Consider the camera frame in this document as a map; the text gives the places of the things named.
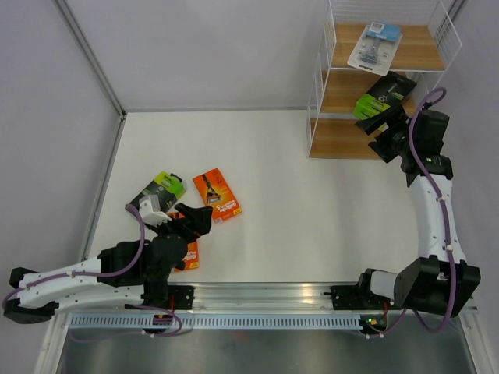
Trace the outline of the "blue clear razor blister pack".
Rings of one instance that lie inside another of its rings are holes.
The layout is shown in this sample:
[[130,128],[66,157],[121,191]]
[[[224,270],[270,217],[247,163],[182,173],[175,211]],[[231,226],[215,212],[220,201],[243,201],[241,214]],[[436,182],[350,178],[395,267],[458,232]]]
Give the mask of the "blue clear razor blister pack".
[[400,26],[371,22],[365,26],[347,60],[347,65],[378,76],[386,76],[402,37]]

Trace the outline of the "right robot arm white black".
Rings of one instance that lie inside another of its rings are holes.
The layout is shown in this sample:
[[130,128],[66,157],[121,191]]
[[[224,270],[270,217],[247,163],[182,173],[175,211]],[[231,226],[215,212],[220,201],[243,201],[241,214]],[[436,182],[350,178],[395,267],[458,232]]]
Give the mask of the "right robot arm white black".
[[402,309],[454,318],[480,284],[480,269],[467,263],[453,216],[453,170],[441,155],[448,123],[446,114],[428,108],[409,117],[401,105],[356,123],[377,134],[369,147],[385,163],[401,158],[418,234],[416,260],[404,270],[360,275],[356,299],[366,308],[385,298]]

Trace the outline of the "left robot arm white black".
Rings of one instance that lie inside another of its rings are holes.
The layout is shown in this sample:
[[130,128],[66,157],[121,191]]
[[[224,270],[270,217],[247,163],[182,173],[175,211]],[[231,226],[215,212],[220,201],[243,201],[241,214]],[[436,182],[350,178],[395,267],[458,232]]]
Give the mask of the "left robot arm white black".
[[184,270],[189,244],[211,231],[213,209],[175,207],[178,218],[166,216],[146,238],[151,224],[132,204],[126,210],[137,220],[140,237],[101,251],[72,266],[46,273],[23,267],[12,270],[13,288],[2,300],[3,315],[18,324],[43,323],[71,309],[98,306],[125,309],[170,309],[174,306],[168,278]]

